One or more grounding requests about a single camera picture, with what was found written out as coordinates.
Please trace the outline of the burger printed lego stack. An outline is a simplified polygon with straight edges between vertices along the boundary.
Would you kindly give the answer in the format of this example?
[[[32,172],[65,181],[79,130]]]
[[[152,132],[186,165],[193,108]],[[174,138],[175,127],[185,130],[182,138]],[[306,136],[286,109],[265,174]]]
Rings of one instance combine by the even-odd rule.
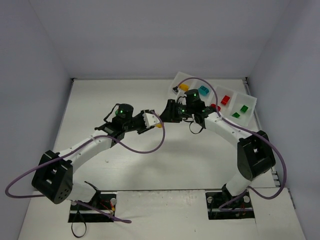
[[[189,90],[190,87],[187,84],[182,83],[178,86],[178,88],[181,89],[182,91],[186,92]]]

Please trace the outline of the teal green printed lego brick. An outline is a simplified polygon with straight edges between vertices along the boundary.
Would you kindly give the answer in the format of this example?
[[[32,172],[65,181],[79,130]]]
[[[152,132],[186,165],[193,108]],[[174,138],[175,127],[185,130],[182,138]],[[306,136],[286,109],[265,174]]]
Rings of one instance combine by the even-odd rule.
[[[202,96],[207,96],[207,95],[209,94],[210,90],[209,90],[207,87],[205,87],[204,85],[201,85],[201,86],[198,88],[198,92],[199,92],[199,94],[202,95]]]

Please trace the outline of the red curved burger brick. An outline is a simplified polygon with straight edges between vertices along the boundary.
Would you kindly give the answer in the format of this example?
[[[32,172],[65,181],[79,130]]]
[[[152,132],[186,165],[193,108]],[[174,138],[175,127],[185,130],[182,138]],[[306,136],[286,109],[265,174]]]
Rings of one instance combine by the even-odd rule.
[[[210,105],[211,107],[215,108],[216,110],[220,111],[221,110],[221,107],[220,106],[216,106],[216,104],[212,103]]]

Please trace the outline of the red rounded lego brick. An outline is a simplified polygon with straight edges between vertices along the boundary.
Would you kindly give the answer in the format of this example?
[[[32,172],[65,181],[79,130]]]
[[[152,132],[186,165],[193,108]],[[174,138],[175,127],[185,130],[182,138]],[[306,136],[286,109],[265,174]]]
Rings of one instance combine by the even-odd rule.
[[[230,99],[231,99],[230,96],[225,95],[225,96],[222,98],[222,100],[221,100],[220,103],[221,103],[222,105],[226,106],[226,105],[228,104],[228,102],[230,101]]]

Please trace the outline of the small green lego brick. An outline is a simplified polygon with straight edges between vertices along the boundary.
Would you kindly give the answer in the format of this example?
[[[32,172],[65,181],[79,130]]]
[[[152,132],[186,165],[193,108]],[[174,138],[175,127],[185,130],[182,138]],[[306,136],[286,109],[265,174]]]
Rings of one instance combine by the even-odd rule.
[[[241,115],[239,113],[235,112],[231,116],[234,118],[239,118]]]

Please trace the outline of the green red lego brick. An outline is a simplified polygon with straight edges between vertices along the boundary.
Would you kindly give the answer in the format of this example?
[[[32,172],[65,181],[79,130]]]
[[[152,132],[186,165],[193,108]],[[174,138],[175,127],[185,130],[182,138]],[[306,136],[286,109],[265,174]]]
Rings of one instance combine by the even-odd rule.
[[[242,113],[246,113],[246,112],[248,111],[248,109],[249,109],[248,106],[243,105],[243,106],[241,107],[240,111],[241,111]]]

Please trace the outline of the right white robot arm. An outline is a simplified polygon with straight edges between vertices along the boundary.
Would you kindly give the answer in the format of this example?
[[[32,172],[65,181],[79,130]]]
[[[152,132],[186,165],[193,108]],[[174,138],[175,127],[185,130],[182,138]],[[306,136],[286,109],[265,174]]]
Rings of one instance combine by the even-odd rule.
[[[180,123],[191,118],[203,130],[212,131],[236,148],[236,172],[221,189],[229,199],[242,194],[276,164],[264,131],[247,132],[235,123],[226,123],[214,106],[206,106],[195,89],[185,93],[185,104],[169,99],[160,118],[164,123]]]

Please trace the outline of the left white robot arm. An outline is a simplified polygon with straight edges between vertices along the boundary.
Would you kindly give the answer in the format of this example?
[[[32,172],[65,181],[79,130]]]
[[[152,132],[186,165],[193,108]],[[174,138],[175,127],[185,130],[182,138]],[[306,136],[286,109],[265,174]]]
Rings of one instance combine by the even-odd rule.
[[[161,122],[153,110],[142,110],[136,116],[133,110],[129,104],[119,104],[112,120],[96,127],[85,140],[60,152],[45,152],[31,185],[56,205],[65,200],[89,203],[99,198],[100,190],[88,181],[75,182],[73,175],[93,157],[120,143],[126,133],[142,134]]]

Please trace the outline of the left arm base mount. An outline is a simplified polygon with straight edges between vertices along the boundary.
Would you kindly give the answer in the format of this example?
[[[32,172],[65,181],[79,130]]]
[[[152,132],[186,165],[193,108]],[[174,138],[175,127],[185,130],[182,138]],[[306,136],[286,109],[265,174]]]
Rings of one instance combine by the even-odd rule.
[[[93,199],[87,205],[97,208],[104,213],[114,216],[116,212],[117,194],[114,192],[103,193],[93,184],[85,181],[95,190]],[[69,223],[113,223],[114,220],[88,207],[76,204],[70,205]]]

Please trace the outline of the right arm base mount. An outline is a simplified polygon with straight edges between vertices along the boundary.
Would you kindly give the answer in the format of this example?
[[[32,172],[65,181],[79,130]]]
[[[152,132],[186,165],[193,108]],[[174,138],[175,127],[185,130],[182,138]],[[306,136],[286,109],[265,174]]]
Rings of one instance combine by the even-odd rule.
[[[207,215],[209,220],[242,220],[254,219],[255,213],[250,194],[246,192],[239,199],[226,204],[229,199],[221,191],[205,193]]]

